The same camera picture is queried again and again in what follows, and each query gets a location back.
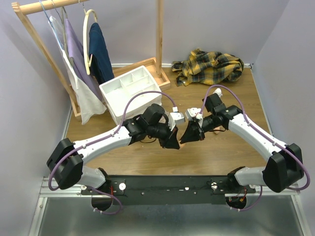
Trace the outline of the white drawer organizer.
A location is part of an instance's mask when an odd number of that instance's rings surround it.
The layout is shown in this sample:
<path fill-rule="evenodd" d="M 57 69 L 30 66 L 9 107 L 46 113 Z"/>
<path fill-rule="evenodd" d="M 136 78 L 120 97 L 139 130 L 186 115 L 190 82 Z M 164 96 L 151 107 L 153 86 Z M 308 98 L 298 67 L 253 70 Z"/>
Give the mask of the white drawer organizer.
<path fill-rule="evenodd" d="M 103 83 L 99 85 L 99 88 L 104 97 L 106 107 L 117 125 L 122 120 L 128 101 L 141 92 L 150 91 L 150 93 L 136 97 L 130 103 L 126 111 L 126 119 L 142 114 L 153 103 L 162 104 L 162 95 L 155 93 L 156 91 L 160 91 L 160 88 L 144 66 L 140 66 Z"/>

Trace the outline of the tall white bottle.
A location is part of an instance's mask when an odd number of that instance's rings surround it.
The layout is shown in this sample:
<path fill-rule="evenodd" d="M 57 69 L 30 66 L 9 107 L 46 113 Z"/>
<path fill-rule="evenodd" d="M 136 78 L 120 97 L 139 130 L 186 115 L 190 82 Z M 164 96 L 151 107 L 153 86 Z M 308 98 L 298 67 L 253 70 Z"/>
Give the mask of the tall white bottle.
<path fill-rule="evenodd" d="M 214 94 L 217 94 L 219 97 L 222 96 L 222 90 L 220 88 L 215 89 Z"/>

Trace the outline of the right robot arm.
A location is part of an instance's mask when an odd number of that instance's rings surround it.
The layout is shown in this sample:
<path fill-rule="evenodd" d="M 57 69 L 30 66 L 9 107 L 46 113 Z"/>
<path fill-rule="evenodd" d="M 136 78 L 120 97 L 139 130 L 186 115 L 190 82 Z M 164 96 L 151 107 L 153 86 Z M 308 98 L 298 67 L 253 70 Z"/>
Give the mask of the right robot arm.
<path fill-rule="evenodd" d="M 279 141 L 251 121 L 239 107 L 226 107 L 216 94 L 209 95 L 204 101 L 209 116 L 204 117 L 198 108 L 185 112 L 189 121 L 180 139 L 182 144 L 202 141 L 206 132 L 221 126 L 245 140 L 266 160 L 264 167 L 243 166 L 227 174 L 229 191 L 236 193 L 244 186 L 260 185 L 280 193 L 304 176 L 302 152 L 298 145 Z"/>

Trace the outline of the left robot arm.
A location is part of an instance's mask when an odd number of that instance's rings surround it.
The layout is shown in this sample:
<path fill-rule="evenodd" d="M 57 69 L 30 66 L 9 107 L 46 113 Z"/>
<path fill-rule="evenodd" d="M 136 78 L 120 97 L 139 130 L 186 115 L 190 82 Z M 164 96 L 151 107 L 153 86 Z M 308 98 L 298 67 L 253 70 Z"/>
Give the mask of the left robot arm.
<path fill-rule="evenodd" d="M 132 145 L 146 137 L 156 138 L 162 148 L 179 149 L 177 125 L 185 121 L 183 114 L 173 108 L 166 114 L 158 104 L 150 105 L 142 114 L 124 120 L 114 129 L 89 139 L 71 142 L 61 140 L 47 160 L 49 180 L 55 180 L 57 188 L 68 189 L 75 184 L 87 185 L 98 194 L 109 189 L 105 172 L 85 165 L 94 158 L 113 149 Z"/>

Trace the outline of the yellow plaid shirt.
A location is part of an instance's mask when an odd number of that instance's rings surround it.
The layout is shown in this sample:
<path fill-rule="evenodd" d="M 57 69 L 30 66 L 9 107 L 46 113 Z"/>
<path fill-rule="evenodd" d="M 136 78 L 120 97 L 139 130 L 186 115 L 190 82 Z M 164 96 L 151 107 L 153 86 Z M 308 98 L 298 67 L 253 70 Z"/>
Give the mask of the yellow plaid shirt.
<path fill-rule="evenodd" d="M 194 83 L 211 86 L 239 80 L 244 67 L 243 61 L 234 55 L 197 48 L 190 52 L 187 60 L 173 62 L 172 71 L 177 73 L 177 86 Z"/>

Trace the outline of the white hanging garment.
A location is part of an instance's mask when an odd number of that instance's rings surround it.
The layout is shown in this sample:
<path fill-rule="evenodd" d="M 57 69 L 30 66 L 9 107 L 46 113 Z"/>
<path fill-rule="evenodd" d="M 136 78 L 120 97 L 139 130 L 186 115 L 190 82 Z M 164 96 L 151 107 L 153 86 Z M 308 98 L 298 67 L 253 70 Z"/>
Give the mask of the white hanging garment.
<path fill-rule="evenodd" d="M 81 121 L 84 125 L 90 118 L 94 115 L 101 115 L 106 111 L 105 105 L 101 100 L 96 96 L 90 88 L 81 80 L 76 72 L 74 71 L 73 66 L 71 65 L 63 42 L 62 26 L 53 16 L 49 17 L 50 27 L 55 36 L 55 39 L 58 43 L 61 56 L 63 58 L 63 63 L 66 67 L 68 78 L 71 84 L 71 88 L 75 93 L 77 99 L 77 106 L 75 105 L 73 111 L 75 116 Z"/>

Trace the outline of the navy blue hanging garment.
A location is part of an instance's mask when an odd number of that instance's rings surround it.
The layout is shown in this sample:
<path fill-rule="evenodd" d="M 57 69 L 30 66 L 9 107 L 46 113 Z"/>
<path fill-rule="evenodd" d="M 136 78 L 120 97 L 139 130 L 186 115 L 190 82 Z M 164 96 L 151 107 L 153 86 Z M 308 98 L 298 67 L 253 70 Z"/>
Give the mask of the navy blue hanging garment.
<path fill-rule="evenodd" d="M 89 56 L 92 56 L 91 73 L 99 85 L 114 79 L 108 50 L 98 23 L 93 23 L 89 31 Z"/>

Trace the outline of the cream wooden hanger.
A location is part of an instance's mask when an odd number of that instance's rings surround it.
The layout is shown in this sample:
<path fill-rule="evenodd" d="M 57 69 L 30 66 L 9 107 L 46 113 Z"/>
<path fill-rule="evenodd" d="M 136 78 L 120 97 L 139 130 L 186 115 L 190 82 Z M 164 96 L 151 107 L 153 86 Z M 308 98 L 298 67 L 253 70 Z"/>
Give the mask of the cream wooden hanger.
<path fill-rule="evenodd" d="M 84 64 L 85 64 L 85 69 L 87 75 L 90 75 L 90 66 L 92 64 L 92 59 L 93 55 L 89 55 L 88 53 L 88 41 L 87 41 L 87 36 L 88 36 L 88 21 L 89 21 L 89 16 L 93 15 L 94 17 L 94 22 L 97 22 L 97 14 L 93 9 L 89 9 L 88 11 L 85 11 L 85 17 L 83 21 L 83 53 L 84 53 Z"/>

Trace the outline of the lavender hanging garment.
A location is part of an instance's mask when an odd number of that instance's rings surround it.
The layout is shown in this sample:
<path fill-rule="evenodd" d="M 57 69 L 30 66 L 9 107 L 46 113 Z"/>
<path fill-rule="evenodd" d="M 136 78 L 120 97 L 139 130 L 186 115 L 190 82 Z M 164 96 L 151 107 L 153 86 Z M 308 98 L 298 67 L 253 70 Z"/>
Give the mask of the lavender hanging garment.
<path fill-rule="evenodd" d="M 64 20 L 67 48 L 69 57 L 73 60 L 73 69 L 76 75 L 88 86 L 88 88 L 102 101 L 102 95 L 97 81 L 88 75 L 85 68 L 83 45 L 79 41 L 68 18 Z"/>

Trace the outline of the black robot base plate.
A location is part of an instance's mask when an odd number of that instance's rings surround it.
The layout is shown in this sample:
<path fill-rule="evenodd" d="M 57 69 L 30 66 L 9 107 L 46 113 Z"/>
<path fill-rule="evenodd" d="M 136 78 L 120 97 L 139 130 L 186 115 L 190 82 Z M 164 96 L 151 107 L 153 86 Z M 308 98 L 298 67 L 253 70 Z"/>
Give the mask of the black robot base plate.
<path fill-rule="evenodd" d="M 252 194 L 247 186 L 231 187 L 227 176 L 109 175 L 100 191 L 113 193 L 122 205 L 224 205 L 225 195 Z"/>

